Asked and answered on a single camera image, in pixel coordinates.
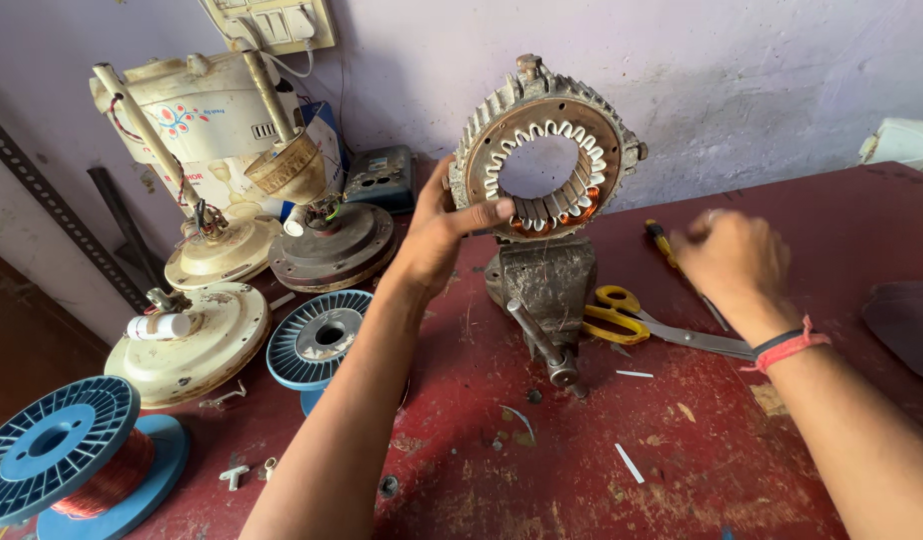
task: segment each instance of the workbench surface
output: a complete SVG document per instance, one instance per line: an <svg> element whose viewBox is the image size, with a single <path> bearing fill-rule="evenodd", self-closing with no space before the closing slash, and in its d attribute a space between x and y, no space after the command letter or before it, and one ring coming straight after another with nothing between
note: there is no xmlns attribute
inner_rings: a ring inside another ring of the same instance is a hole
<svg viewBox="0 0 923 540"><path fill-rule="evenodd" d="M601 215L581 232L595 247L598 285L630 289L664 324L722 335L642 227L646 218L684 227L713 208L764 216L781 232L791 245L791 299L923 425L923 379L861 318L872 286L923 280L923 174L881 163ZM495 251L490 235L463 240L456 275L425 314L383 469L398 489L377 498L376 537L848 538L765 375L657 338L625 347L627 357L584 336L577 364L591 391L577 399L530 362L520 327L487 295L483 271ZM275 281L265 271L252 285L276 300L286 290ZM308 298L277 309L272 327ZM127 538L239 534L265 485L262 464L281 457L304 417L299 393L270 375L264 349L207 397L237 389L237 379L247 397L225 411L199 409L200 399L147 411L177 418L191 453L171 494ZM538 404L526 399L534 389ZM527 418L533 438L502 406ZM219 474L240 464L251 471L229 492ZM30 522L4 538L33 530Z"/></svg>

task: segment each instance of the copper wire spool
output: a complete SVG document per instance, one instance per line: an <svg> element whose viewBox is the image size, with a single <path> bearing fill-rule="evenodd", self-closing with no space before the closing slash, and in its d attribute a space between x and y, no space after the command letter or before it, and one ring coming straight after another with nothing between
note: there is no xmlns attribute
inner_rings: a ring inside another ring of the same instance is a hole
<svg viewBox="0 0 923 540"><path fill-rule="evenodd" d="M132 427L124 444L98 472L68 497L51 506L71 519L94 518L114 508L142 484L156 456L155 443Z"/></svg>
<svg viewBox="0 0 923 540"><path fill-rule="evenodd" d="M558 217L558 221L560 221L562 225L566 227L581 225L588 221L591 215L595 214L595 211L598 209L598 187L594 185L589 187L587 195L588 198L591 199L591 205L579 215L572 216L571 214L566 214Z"/></svg>
<svg viewBox="0 0 923 540"><path fill-rule="evenodd" d="M547 220L545 221L545 226L541 227L541 230L527 230L522 225L521 218L517 216L511 220L511 227L515 229L519 235L525 237L526 239L537 239L538 237L544 237L552 231L552 224Z"/></svg>

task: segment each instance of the blue spool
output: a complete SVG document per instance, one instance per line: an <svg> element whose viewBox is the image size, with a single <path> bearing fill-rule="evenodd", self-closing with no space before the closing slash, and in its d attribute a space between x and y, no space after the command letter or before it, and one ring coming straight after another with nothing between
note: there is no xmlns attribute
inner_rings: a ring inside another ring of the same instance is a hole
<svg viewBox="0 0 923 540"><path fill-rule="evenodd" d="M138 418L140 404L138 391L123 378L92 376L38 399L0 427L0 527L42 512L41 540L113 539L148 517L184 468L188 436L170 416ZM133 427L155 445L141 485L94 518L72 520L51 510L111 460Z"/></svg>
<svg viewBox="0 0 923 540"><path fill-rule="evenodd" d="M288 315L268 341L268 371L278 383L301 391L301 410L322 397L369 309L372 293L339 290L306 301Z"/></svg>

